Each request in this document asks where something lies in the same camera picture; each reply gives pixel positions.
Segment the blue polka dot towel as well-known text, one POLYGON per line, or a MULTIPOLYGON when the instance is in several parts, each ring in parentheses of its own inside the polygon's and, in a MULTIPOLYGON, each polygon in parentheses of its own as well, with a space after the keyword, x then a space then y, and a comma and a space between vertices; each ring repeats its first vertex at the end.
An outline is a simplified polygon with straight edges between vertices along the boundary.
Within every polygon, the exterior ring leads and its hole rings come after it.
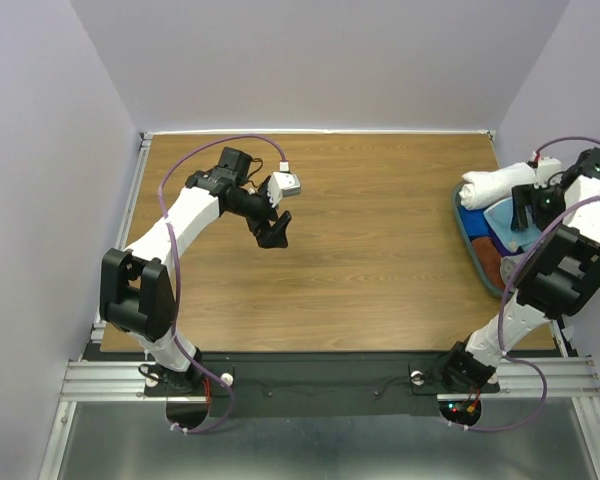
POLYGON ((541 235, 541 231, 527 214, 528 226, 516 231, 512 229, 513 200, 511 197, 500 200, 483 212, 487 225, 495 238, 510 254, 526 251, 541 235))

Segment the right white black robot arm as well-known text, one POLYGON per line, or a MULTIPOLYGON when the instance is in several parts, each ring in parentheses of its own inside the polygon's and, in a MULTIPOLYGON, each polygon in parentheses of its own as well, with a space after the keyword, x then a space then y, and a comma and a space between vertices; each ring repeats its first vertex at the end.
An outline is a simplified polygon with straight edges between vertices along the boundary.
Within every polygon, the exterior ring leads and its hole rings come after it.
POLYGON ((541 233, 515 267, 499 313, 446 355, 439 378, 452 390, 495 382, 501 360, 520 340, 575 315, 600 288, 600 148, 511 193, 513 231, 536 226, 541 233))

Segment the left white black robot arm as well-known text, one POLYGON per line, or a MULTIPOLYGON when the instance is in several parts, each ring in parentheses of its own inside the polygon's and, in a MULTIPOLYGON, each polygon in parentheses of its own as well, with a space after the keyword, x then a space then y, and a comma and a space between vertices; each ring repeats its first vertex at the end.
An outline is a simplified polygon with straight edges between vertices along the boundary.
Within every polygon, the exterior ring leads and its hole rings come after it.
POLYGON ((226 147, 218 163, 185 181, 172 206, 139 239, 102 258, 99 315, 133 337, 156 364, 143 367, 150 387, 164 385, 182 394, 195 392, 204 372, 201 353, 176 325, 182 278, 180 259, 199 234, 225 213, 245 219, 262 249, 283 249, 292 215, 281 201, 300 193, 301 183, 287 159, 257 187, 251 187, 256 158, 226 147))

